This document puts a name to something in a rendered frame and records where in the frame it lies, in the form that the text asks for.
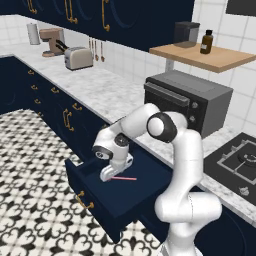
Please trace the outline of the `navy base cupboards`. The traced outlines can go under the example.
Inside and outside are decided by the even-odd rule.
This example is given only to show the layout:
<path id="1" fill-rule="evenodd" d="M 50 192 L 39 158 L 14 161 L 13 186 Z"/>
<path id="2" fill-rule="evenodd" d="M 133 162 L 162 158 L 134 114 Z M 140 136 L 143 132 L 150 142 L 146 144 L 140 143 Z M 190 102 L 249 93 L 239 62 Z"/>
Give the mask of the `navy base cupboards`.
<path id="1" fill-rule="evenodd" d="M 26 64 L 17 58 L 0 58 L 0 114 L 18 109 L 42 112 L 44 123 L 73 150 L 83 161 L 92 160 L 93 139 L 104 121 L 91 110 L 75 110 L 74 100 L 35 72 L 29 75 Z M 54 94 L 51 88 L 59 90 Z M 63 122 L 63 111 L 67 109 L 68 127 Z M 224 209 L 219 220 L 210 223 L 196 236 L 195 243 L 204 256 L 256 256 L 256 229 Z"/>

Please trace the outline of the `dark grey canister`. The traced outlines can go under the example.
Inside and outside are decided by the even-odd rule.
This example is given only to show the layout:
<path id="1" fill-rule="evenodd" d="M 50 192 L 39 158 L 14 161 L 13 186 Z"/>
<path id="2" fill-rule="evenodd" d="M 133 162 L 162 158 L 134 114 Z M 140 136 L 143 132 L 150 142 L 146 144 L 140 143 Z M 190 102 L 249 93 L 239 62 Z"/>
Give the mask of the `dark grey canister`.
<path id="1" fill-rule="evenodd" d="M 176 22 L 174 29 L 174 45 L 181 48 L 194 47 L 197 43 L 199 33 L 199 23 Z"/>

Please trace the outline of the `grey toaster oven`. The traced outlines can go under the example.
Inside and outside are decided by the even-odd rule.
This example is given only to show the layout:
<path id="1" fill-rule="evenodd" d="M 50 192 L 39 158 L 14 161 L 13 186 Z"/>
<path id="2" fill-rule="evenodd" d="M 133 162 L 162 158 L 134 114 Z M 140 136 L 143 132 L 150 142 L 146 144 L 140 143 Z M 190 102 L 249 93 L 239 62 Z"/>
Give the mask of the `grey toaster oven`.
<path id="1" fill-rule="evenodd" d="M 145 103 L 182 113 L 188 128 L 202 138 L 223 127 L 233 93 L 230 87 L 177 70 L 147 77 L 144 89 Z"/>

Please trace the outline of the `wooden wall shelf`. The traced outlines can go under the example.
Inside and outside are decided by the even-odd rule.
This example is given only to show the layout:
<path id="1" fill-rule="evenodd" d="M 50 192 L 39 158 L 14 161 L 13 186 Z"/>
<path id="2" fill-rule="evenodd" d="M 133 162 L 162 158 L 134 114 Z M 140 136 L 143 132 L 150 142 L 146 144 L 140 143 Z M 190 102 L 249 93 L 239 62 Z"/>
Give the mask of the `wooden wall shelf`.
<path id="1" fill-rule="evenodd" d="M 215 46 L 211 48 L 209 54 L 202 54 L 199 43 L 190 48 L 181 48 L 174 44 L 158 46 L 150 48 L 149 52 L 215 73 L 221 73 L 256 60 L 255 54 Z"/>

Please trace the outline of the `black extractor hood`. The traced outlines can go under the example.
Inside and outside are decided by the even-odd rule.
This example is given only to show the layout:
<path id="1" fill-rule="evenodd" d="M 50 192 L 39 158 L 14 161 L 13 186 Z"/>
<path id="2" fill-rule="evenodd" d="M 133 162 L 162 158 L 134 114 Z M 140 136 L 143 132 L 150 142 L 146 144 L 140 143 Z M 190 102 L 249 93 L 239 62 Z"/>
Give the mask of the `black extractor hood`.
<path id="1" fill-rule="evenodd" d="M 228 0 L 226 13 L 256 17 L 256 0 Z"/>

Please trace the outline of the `pink straw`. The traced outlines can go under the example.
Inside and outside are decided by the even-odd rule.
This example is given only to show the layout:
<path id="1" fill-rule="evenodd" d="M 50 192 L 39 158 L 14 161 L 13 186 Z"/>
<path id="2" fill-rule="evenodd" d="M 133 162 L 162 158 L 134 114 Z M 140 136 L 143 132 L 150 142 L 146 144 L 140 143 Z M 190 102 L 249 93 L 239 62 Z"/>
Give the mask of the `pink straw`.
<path id="1" fill-rule="evenodd" d="M 136 181 L 137 178 L 134 178 L 134 177 L 112 177 L 110 178 L 110 180 L 125 180 L 125 181 Z"/>

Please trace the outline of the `black gas hob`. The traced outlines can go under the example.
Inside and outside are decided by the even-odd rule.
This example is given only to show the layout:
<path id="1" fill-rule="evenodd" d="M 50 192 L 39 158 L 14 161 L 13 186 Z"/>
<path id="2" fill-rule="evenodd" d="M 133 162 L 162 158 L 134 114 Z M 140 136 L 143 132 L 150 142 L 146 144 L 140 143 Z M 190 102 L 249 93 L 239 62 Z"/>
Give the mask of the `black gas hob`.
<path id="1" fill-rule="evenodd" d="M 256 206 L 256 138 L 241 132 L 204 159 L 204 172 Z"/>

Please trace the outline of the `navy wall cupboards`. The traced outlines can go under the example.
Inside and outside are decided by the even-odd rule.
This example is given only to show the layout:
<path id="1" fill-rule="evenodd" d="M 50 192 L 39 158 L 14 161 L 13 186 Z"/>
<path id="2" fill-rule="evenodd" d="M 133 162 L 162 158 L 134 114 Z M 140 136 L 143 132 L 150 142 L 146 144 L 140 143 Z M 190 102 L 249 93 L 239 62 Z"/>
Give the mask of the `navy wall cupboards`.
<path id="1" fill-rule="evenodd" d="M 64 0 L 32 0 L 37 14 L 29 11 L 27 0 L 0 0 L 0 14 L 23 15 L 147 52 L 174 41 L 175 23 L 192 19 L 194 1 L 109 0 L 105 5 L 109 32 L 102 26 L 102 0 L 72 0 L 78 24 L 67 20 Z"/>

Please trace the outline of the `beige toaster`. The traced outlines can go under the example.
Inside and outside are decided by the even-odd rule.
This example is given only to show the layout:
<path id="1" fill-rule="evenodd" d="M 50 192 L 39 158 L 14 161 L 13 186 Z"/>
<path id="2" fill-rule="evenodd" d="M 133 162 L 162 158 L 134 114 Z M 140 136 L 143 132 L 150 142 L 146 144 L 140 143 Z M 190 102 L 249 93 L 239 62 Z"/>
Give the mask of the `beige toaster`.
<path id="1" fill-rule="evenodd" d="M 70 47 L 65 52 L 65 65 L 69 70 L 78 70 L 93 66 L 93 56 L 85 47 Z"/>

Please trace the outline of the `pink coffee machine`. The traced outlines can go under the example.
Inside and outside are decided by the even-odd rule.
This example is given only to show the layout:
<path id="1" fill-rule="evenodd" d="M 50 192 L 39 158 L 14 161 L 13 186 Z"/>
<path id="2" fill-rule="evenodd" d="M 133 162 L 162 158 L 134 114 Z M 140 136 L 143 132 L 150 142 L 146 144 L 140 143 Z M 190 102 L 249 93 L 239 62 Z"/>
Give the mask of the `pink coffee machine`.
<path id="1" fill-rule="evenodd" d="M 39 34 L 43 42 L 49 43 L 49 49 L 42 53 L 43 57 L 54 57 L 63 54 L 56 46 L 57 40 L 64 41 L 64 32 L 61 28 L 41 29 Z"/>

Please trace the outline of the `navy open drawer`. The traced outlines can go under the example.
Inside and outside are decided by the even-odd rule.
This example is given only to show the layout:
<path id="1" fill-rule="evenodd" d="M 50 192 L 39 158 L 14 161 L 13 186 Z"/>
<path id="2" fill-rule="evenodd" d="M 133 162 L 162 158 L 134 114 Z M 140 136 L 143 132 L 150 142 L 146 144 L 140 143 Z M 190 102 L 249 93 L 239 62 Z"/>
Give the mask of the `navy open drawer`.
<path id="1" fill-rule="evenodd" d="M 160 221 L 154 211 L 156 198 L 171 180 L 171 168 L 140 146 L 132 150 L 134 161 L 123 176 L 136 181 L 111 180 L 103 182 L 100 171 L 107 162 L 94 157 L 75 166 L 65 161 L 68 182 L 77 195 L 88 193 L 95 207 L 88 209 L 114 243 L 120 241 L 124 228 L 139 220 L 160 242 L 167 237 L 169 225 Z"/>

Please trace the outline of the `brown glass bottle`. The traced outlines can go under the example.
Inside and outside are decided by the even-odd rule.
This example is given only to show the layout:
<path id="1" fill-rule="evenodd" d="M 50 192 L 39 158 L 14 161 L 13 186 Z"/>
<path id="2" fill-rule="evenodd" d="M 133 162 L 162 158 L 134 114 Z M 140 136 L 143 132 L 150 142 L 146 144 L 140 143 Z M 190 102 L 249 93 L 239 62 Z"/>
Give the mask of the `brown glass bottle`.
<path id="1" fill-rule="evenodd" d="M 213 31 L 207 30 L 205 35 L 202 38 L 200 53 L 201 54 L 209 54 L 211 52 L 212 42 L 213 42 Z"/>

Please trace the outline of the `white paper towel roll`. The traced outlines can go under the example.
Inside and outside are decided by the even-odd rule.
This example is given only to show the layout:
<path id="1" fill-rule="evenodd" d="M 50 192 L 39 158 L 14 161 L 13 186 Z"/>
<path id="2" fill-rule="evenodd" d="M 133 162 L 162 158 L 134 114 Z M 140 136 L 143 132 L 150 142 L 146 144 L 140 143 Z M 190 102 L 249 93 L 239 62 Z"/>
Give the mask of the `white paper towel roll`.
<path id="1" fill-rule="evenodd" d="M 37 29 L 37 25 L 35 23 L 28 23 L 27 24 L 27 32 L 29 37 L 29 42 L 31 45 L 39 45 L 39 33 Z"/>

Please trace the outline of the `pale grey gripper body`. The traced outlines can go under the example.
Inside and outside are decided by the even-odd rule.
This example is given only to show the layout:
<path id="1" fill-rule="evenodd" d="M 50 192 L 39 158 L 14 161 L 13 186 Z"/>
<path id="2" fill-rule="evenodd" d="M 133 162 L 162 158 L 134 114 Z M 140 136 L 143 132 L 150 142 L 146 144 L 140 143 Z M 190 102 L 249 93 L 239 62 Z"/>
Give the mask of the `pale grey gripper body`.
<path id="1" fill-rule="evenodd" d="M 111 165 L 108 165 L 101 170 L 100 179 L 103 182 L 106 182 L 117 174 L 122 173 L 123 171 L 124 168 L 114 169 Z"/>

